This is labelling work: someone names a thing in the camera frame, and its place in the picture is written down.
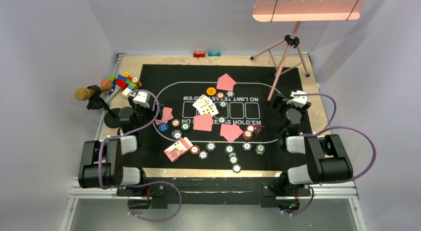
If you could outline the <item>blue small blind button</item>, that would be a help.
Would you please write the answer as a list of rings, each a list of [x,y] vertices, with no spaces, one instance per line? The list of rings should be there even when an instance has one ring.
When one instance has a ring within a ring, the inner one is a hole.
[[[161,132],[161,133],[165,133],[165,132],[167,132],[167,131],[169,130],[169,125],[168,125],[168,123],[161,123],[161,124],[159,124],[159,125],[158,125],[158,130],[159,130],[159,132]]]

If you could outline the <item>triangular all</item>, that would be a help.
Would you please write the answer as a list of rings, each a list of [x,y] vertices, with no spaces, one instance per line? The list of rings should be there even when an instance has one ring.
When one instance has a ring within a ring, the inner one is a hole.
[[[254,126],[254,134],[256,136],[258,136],[261,133],[261,131],[264,129],[264,127],[265,126],[262,126],[262,125],[255,125]]]

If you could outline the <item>single blue poker chip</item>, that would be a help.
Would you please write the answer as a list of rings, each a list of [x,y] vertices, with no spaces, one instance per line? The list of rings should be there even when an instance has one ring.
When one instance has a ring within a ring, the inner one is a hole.
[[[180,130],[174,130],[172,133],[172,138],[174,138],[175,140],[179,140],[183,137],[182,132]]]

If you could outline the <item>single green poker chip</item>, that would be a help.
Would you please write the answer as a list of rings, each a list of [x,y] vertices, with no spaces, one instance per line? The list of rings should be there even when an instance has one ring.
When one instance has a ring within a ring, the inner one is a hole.
[[[181,124],[181,129],[182,129],[183,131],[188,131],[188,130],[190,129],[190,127],[191,127],[191,125],[190,125],[190,123],[188,123],[188,122],[183,122],[183,123]]]

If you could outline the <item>small red chip stack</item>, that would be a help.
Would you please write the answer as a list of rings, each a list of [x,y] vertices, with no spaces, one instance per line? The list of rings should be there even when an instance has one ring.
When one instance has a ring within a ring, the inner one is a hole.
[[[247,141],[250,140],[252,138],[252,136],[253,136],[253,133],[251,131],[248,131],[248,130],[244,131],[243,135],[242,135],[243,139],[245,139]]]

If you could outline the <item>red playing card box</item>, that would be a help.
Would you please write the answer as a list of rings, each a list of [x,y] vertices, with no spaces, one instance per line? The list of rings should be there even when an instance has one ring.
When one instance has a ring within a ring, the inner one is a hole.
[[[167,158],[174,163],[179,157],[187,153],[193,144],[188,138],[181,138],[166,148],[163,152]]]

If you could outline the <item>small green chip stack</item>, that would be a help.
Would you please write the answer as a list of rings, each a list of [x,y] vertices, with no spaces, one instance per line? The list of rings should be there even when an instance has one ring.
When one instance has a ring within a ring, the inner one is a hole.
[[[265,146],[263,144],[257,144],[256,145],[256,149],[255,149],[256,154],[263,155],[264,152],[265,152],[265,149],[266,148],[265,148]]]

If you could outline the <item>red poker chip stack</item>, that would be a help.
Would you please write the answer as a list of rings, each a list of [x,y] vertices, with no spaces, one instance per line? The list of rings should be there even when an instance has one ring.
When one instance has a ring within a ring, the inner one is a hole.
[[[197,145],[193,145],[190,148],[190,153],[193,154],[193,155],[198,155],[200,152],[201,152],[201,149]]]

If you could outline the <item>orange big blind button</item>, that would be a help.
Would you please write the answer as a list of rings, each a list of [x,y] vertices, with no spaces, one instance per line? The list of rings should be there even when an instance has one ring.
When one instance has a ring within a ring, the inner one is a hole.
[[[216,89],[214,87],[209,87],[207,88],[206,92],[208,95],[213,96],[216,94]]]

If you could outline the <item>blue poker chip stack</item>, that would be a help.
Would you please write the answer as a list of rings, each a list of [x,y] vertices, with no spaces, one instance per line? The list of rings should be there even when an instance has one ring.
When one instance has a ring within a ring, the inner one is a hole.
[[[214,151],[214,150],[215,150],[215,148],[216,148],[216,145],[215,145],[215,143],[213,143],[213,142],[207,143],[207,145],[206,145],[206,150],[207,150],[208,152]]]

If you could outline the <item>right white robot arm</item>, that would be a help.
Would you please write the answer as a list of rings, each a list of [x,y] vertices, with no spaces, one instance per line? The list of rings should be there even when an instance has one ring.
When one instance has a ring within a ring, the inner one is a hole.
[[[278,142],[288,153],[305,155],[306,162],[283,171],[270,188],[290,195],[304,184],[351,179],[353,167],[340,136],[301,135],[301,122],[311,104],[295,93],[291,96],[286,98],[279,93],[272,105],[281,115]]]

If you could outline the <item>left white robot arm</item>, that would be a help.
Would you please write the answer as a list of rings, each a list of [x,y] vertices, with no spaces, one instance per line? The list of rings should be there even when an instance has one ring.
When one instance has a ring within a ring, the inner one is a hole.
[[[149,126],[156,112],[140,105],[111,111],[116,112],[116,116],[106,115],[104,122],[118,128],[120,134],[107,141],[93,140],[83,144],[78,183],[81,188],[129,186],[131,192],[141,196],[148,189],[144,171],[142,168],[125,166],[123,156],[141,146],[142,135],[140,131],[129,135],[126,133]]]

